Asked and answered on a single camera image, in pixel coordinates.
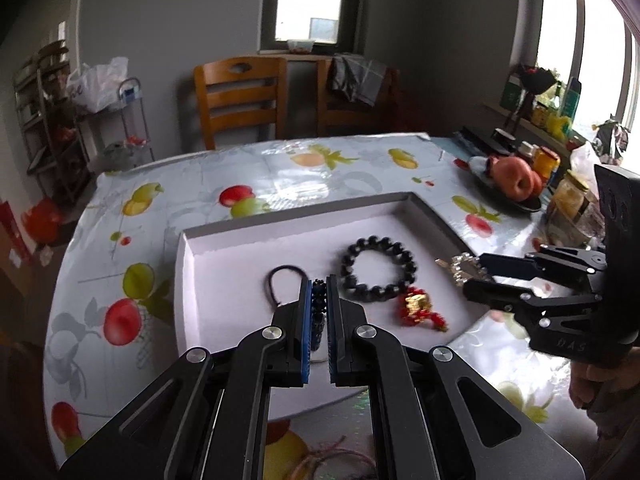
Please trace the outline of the person's right hand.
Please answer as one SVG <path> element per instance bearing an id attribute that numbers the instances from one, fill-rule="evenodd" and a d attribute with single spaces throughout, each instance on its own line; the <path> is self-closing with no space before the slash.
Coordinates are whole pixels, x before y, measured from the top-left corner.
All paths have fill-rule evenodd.
<path id="1" fill-rule="evenodd" d="M 621 439 L 639 417 L 639 353 L 629 352 L 613 368 L 573 362 L 568 393 L 600 438 Z"/>

